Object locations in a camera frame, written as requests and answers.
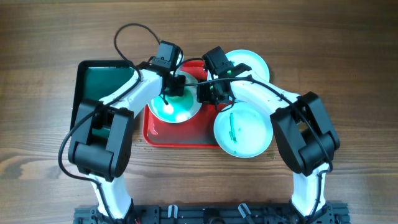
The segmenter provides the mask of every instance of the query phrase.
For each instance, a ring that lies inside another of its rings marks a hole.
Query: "black wire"
[[[150,62],[154,58],[155,58],[155,56],[150,56],[150,58],[148,59],[148,62]]]
[[[189,83],[189,84],[186,84],[185,86],[196,86],[196,85],[203,85],[203,84],[207,84],[207,83],[223,82],[223,81],[230,81],[230,82],[233,82],[233,81],[248,81],[248,82],[256,83],[256,84],[258,84],[260,86],[263,86],[263,87],[267,88],[268,90],[273,92],[273,94],[275,94],[280,99],[282,99],[286,103],[288,103],[290,105],[290,107],[293,108],[293,110],[296,112],[296,114],[298,114],[300,116],[301,120],[308,126],[310,132],[312,133],[313,137],[315,138],[316,142],[318,143],[319,147],[322,150],[322,153],[324,154],[324,156],[326,158],[326,163],[329,164],[329,168],[327,170],[322,170],[317,175],[318,176],[317,197],[315,199],[315,204],[314,204],[314,207],[313,207],[313,209],[311,211],[311,214],[307,217],[307,222],[312,221],[311,219],[313,218],[313,216],[317,212],[318,204],[319,204],[320,197],[321,197],[321,187],[322,187],[322,178],[323,178],[322,175],[323,174],[328,174],[328,173],[333,171],[333,164],[332,164],[332,162],[331,162],[331,160],[329,158],[328,153],[325,150],[325,147],[323,146],[323,143],[319,139],[319,137],[316,134],[315,130],[312,128],[312,126],[310,125],[308,120],[305,118],[305,116],[301,113],[301,111],[296,106],[294,106],[294,104],[289,99],[287,99],[283,94],[281,94],[278,91],[274,90],[273,88],[271,88],[270,86],[266,85],[265,83],[259,82],[259,81],[255,80],[255,79],[253,79],[252,76],[243,77],[243,78],[218,78],[218,79],[208,80],[208,81],[200,82],[200,83]]]
[[[169,102],[166,100],[166,96],[163,94],[160,94],[159,97],[163,100],[164,104],[169,105]]]
[[[232,107],[234,107],[234,105],[235,105],[235,100],[236,100],[236,98],[233,97],[233,98],[232,98],[232,104],[227,105],[227,106],[226,106],[224,109],[222,109],[221,111],[218,111],[218,109],[217,109],[218,103],[217,103],[217,100],[216,100],[216,103],[215,103],[215,105],[214,105],[214,106],[215,106],[215,110],[216,110],[217,112],[219,112],[219,113],[228,111],[228,110],[232,109]]]
[[[105,199],[104,196],[104,192],[101,186],[101,183],[98,182],[95,179],[92,178],[88,178],[88,177],[81,177],[81,176],[77,176],[77,175],[73,175],[71,173],[69,173],[69,171],[66,170],[65,166],[62,163],[62,154],[63,154],[63,150],[68,142],[68,140],[70,139],[70,137],[72,136],[72,134],[86,121],[88,120],[90,117],[94,116],[96,113],[99,113],[103,110],[105,110],[106,108],[108,108],[110,105],[114,104],[115,102],[118,102],[122,97],[124,97],[126,94],[128,94],[131,90],[133,90],[140,82],[141,80],[141,71],[139,69],[137,69],[137,67],[134,65],[134,63],[130,60],[128,60],[123,53],[119,50],[118,45],[116,43],[116,40],[118,38],[119,33],[126,27],[129,26],[139,26],[139,27],[143,27],[145,29],[147,29],[157,40],[158,44],[160,44],[160,40],[159,38],[156,36],[156,34],[147,26],[144,26],[142,24],[137,24],[137,23],[131,23],[131,24],[126,24],[122,27],[119,28],[119,30],[116,32],[114,39],[113,39],[113,44],[114,44],[114,48],[116,49],[116,51],[118,52],[118,54],[127,62],[127,65],[131,68],[134,69],[134,71],[137,71],[138,73],[138,79],[137,81],[130,87],[128,88],[125,92],[123,92],[122,94],[120,94],[118,97],[116,97],[114,100],[110,101],[109,103],[95,109],[94,111],[92,111],[91,113],[89,113],[88,115],[86,115],[83,119],[81,119],[79,122],[77,122],[77,124],[74,125],[74,127],[69,131],[69,133],[65,136],[65,138],[63,139],[61,146],[60,146],[60,150],[58,152],[58,165],[61,168],[62,172],[65,173],[67,176],[73,178],[73,179],[77,179],[77,180],[86,180],[86,181],[90,181],[92,183],[94,183],[99,191],[99,196],[101,197],[102,203],[104,205],[104,208],[106,210],[106,213],[108,214],[109,219],[111,220],[111,222],[113,224],[116,224],[115,219],[112,217],[111,215],[111,211],[109,209],[109,205]]]
[[[95,220],[95,223],[96,223],[96,224],[100,224],[100,223],[98,222],[98,218],[97,218],[97,217],[94,217],[94,220]]]

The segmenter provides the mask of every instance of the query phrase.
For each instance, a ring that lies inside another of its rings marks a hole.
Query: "green paint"
[[[237,143],[234,129],[234,114],[232,113],[229,114],[229,124],[231,125],[231,131],[229,132],[229,136],[231,137],[231,140],[234,141],[234,143]]]
[[[167,96],[166,98],[169,105],[165,105],[161,97],[154,98],[154,109],[159,117],[168,122],[177,122],[177,115],[188,112],[193,104],[194,97],[188,87],[185,87],[182,96]]]
[[[132,68],[88,68],[85,73],[83,98],[99,100],[108,96],[129,81],[133,73]]]

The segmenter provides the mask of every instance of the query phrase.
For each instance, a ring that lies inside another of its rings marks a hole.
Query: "white plate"
[[[178,72],[186,77],[185,83],[197,83],[198,80],[186,72]],[[181,123],[191,119],[200,109],[197,102],[197,87],[186,86],[183,96],[166,96],[166,105],[161,97],[156,97],[148,103],[150,112],[159,120],[167,123]]]
[[[269,116],[258,113],[247,103],[236,103],[230,110],[219,113],[214,123],[217,143],[227,153],[240,158],[263,153],[273,133]]]
[[[263,80],[269,82],[269,69],[262,57],[250,50],[233,50],[226,54],[228,60],[232,61],[234,65],[245,63],[255,71],[257,75]]]

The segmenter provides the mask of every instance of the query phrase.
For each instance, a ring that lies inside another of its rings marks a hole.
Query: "red tray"
[[[203,62],[187,62],[181,70],[197,80],[207,79]],[[214,105],[202,104],[193,118],[179,124],[170,124],[157,119],[146,106],[142,133],[145,141],[155,147],[220,148],[213,132],[217,114]]]

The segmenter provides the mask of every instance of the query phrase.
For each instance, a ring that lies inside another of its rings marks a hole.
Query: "wood grain surface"
[[[71,223],[75,207],[97,203],[91,184],[60,172],[57,153],[77,65],[119,59],[113,35],[128,22],[151,27],[187,58],[217,45],[253,50],[270,66],[272,83],[319,94],[341,140],[325,197],[348,203],[352,223],[398,223],[397,1],[49,2],[0,5],[0,223]],[[135,62],[157,49],[138,28],[119,43]],[[137,205],[287,202],[292,195],[292,172],[274,141],[252,159],[160,149],[144,142],[141,123],[126,170]],[[77,173],[66,155],[64,162]]]

